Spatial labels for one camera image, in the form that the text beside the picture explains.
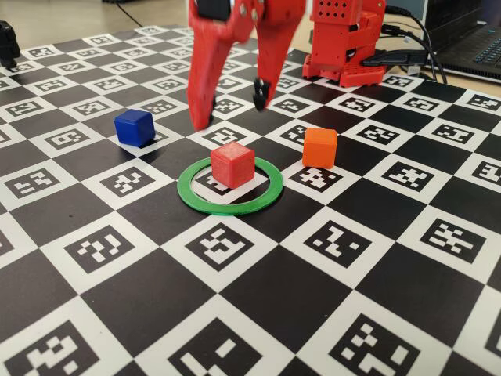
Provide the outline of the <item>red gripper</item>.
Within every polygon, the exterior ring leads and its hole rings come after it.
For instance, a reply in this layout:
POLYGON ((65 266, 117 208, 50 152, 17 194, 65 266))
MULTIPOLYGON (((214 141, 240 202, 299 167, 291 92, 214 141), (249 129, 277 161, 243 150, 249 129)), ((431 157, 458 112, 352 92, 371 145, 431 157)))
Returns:
POLYGON ((196 131, 211 122, 214 94, 234 42, 258 34, 258 75, 254 105, 263 111, 272 100, 287 51, 305 13, 304 1, 191 1, 189 26, 193 29, 187 99, 196 131))

